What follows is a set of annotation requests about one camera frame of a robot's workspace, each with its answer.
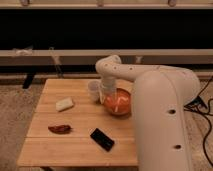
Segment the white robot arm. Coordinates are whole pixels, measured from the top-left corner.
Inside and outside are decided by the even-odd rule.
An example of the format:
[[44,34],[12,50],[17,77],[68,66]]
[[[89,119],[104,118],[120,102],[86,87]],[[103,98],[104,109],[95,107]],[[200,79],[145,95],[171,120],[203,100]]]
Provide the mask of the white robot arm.
[[111,55],[96,62],[102,87],[111,79],[132,83],[131,113],[139,171],[194,171],[184,106],[200,91],[190,69],[124,64]]

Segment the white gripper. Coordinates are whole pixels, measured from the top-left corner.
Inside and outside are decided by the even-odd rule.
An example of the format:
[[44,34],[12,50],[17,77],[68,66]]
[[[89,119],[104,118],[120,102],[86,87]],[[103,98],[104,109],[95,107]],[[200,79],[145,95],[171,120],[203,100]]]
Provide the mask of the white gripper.
[[115,101],[116,80],[114,77],[102,77],[100,82],[100,103],[105,101],[105,95],[108,94],[108,101]]

